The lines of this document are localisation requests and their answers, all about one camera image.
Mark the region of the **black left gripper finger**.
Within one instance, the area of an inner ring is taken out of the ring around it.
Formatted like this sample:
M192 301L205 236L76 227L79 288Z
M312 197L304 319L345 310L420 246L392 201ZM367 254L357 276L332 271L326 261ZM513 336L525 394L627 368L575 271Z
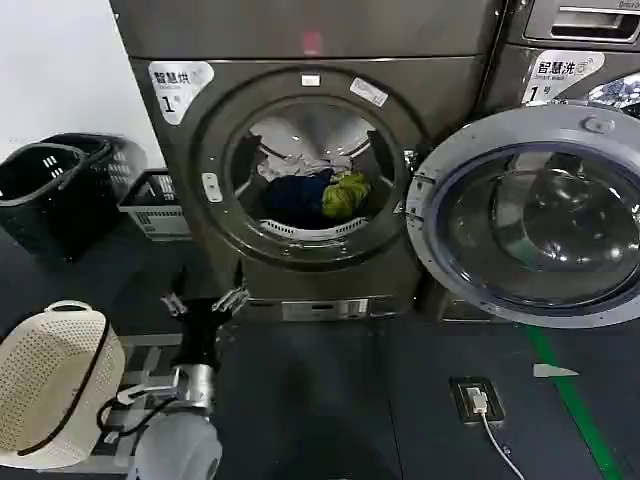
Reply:
M167 307L169 315L177 320L180 320L188 312L188 308L183 302L187 276L187 268L182 266L172 277L169 290L160 297L160 301Z
M212 312L237 313L249 300L243 264L238 262L233 276L233 288L220 297L211 307Z

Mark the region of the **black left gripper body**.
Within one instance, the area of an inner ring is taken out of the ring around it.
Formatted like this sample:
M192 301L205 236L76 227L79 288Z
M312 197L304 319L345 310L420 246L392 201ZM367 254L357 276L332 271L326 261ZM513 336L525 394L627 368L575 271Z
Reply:
M224 322L224 314L212 309L214 299L191 299L184 305L186 310L177 315L182 337L177 354L171 361L172 367L185 365L207 365L219 368L216 350L219 327Z

